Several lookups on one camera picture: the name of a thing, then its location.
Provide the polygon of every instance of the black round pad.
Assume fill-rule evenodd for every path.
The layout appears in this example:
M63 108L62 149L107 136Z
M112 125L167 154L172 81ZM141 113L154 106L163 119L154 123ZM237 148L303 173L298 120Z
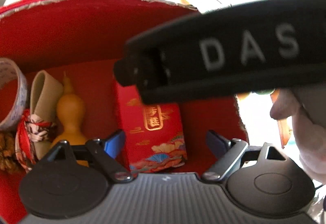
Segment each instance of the black round pad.
M96 207L109 184L94 169L58 160L33 169L23 178L19 195L27 211L47 219L66 219Z
M315 188L292 160L264 160L234 172L227 181L231 197L254 215L288 217L310 205Z

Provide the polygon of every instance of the screw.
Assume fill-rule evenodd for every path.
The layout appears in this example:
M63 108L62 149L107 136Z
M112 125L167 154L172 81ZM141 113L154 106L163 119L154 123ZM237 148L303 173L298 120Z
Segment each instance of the screw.
M209 181L214 181L214 180L217 180L219 178L221 178L220 175L218 175L217 173L215 172L205 172L203 174L203 177L206 179L206 180L209 180Z
M115 179L118 181L127 181L131 179L131 176L127 172L117 172L115 173Z

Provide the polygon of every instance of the white lettering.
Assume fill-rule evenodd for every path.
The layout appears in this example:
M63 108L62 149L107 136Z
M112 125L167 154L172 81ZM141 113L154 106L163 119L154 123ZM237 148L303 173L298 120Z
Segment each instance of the white lettering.
M249 32L245 30L242 36L242 47L241 47L241 63L246 66L249 58L259 58L261 62L265 62L265 56L261 51L259 45Z
M278 49L279 54L283 59L294 59L299 54L299 45L294 37L285 36L285 33L295 33L295 29L291 24L283 23L275 29L276 37L285 45L289 45L289 48L280 47Z
M206 70L208 71L219 70L224 66L225 56L224 56L223 47L222 44L216 38L208 38L208 39L200 40L199 46L202 52L202 57L205 63ZM210 60L208 54L209 47L215 48L218 55L217 60L214 61Z

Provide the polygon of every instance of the red felt lining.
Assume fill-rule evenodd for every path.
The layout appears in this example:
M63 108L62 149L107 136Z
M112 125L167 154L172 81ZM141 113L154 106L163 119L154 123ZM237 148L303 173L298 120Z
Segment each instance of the red felt lining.
M31 3L38 5L19 11ZM113 113L112 67L123 56L123 43L142 31L195 12L160 0L23 0L0 9L0 17L14 8L17 12L0 20L0 57L14 60L29 84L38 70L46 69L59 80L67 71L86 104L82 131L88 138L103 138L118 128ZM215 162L205 145L208 129L227 138L246 139L234 104L233 97L225 97L180 105L189 161L174 171L201 174ZM18 202L18 181L12 182L13 187L8 182L17 177L3 175L0 215L12 224L25 212Z

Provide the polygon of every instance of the black strap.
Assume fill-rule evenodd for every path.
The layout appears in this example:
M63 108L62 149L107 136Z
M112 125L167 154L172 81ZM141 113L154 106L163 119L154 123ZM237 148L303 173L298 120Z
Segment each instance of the black strap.
M146 104L326 81L326 0L268 0L140 34L115 64Z

